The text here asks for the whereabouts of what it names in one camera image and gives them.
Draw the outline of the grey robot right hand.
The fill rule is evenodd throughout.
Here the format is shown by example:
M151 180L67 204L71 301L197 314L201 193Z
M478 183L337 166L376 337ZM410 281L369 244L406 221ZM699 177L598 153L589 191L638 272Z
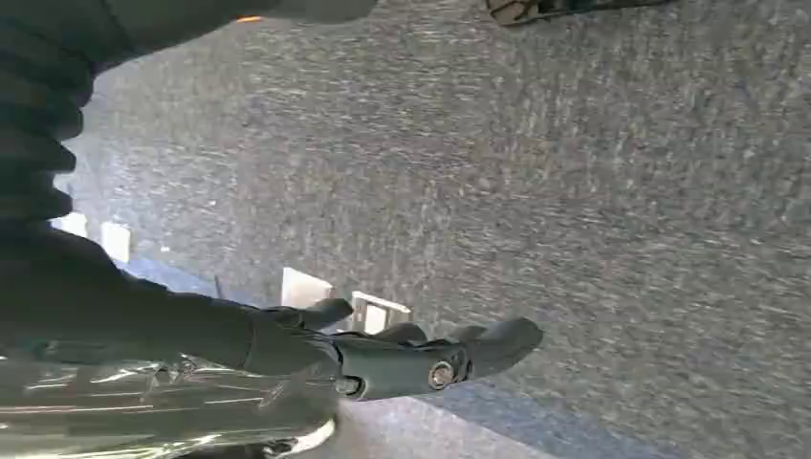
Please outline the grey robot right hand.
M341 298L261 309L177 293L53 226L55 176L98 75L246 16L335 24L371 1L5 1L1 5L1 454L279 457L340 397L435 393L503 372L541 343L527 318L428 339L412 323L333 334Z

